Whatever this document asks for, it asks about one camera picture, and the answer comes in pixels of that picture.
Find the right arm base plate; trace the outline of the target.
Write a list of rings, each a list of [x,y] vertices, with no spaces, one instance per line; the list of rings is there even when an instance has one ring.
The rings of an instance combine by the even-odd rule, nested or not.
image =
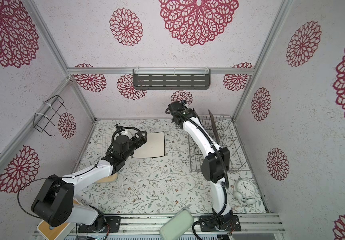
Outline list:
[[[210,215],[201,215],[199,220],[202,232],[240,232],[242,230],[237,215],[226,214],[215,219],[205,221]]]

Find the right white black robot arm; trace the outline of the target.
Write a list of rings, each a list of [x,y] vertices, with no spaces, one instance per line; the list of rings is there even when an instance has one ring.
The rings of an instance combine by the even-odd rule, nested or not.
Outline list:
[[[221,147],[211,138],[196,112],[187,107],[185,100],[170,103],[165,113],[172,115],[172,122],[185,130],[199,147],[204,158],[201,173],[211,184],[213,215],[195,222],[194,225],[211,223],[217,230],[226,230],[234,217],[227,194],[227,189],[230,186],[228,178],[230,169],[229,149]]]

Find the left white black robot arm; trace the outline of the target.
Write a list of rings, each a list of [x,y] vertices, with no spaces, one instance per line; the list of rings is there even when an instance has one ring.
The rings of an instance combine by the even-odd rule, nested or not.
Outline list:
[[[24,213],[45,221],[53,228],[73,223],[88,226],[94,232],[102,231],[106,226],[104,213],[93,206],[74,204],[74,196],[87,186],[119,172],[135,150],[147,142],[146,131],[135,127],[115,127],[111,144],[103,158],[69,175],[42,178],[44,183],[33,200],[31,211]]]

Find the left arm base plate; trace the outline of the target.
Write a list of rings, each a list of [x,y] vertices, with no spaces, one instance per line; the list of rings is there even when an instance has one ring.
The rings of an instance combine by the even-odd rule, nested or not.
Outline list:
[[[118,216],[105,216],[104,221],[99,221],[98,225],[84,225],[80,224],[77,233],[117,233],[121,217]]]

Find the round plaid white plate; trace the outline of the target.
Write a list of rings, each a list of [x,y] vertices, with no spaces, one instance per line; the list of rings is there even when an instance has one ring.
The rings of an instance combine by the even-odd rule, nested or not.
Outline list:
[[[115,129],[108,129],[108,130],[100,131],[97,135],[95,150],[102,157],[106,155],[106,152],[109,146],[111,145],[111,138],[114,132],[115,132]]]

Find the square white plate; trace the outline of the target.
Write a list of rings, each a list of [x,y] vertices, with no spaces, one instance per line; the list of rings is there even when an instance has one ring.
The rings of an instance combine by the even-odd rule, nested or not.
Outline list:
[[[144,145],[134,151],[134,159],[151,159],[165,156],[164,132],[148,133]]]

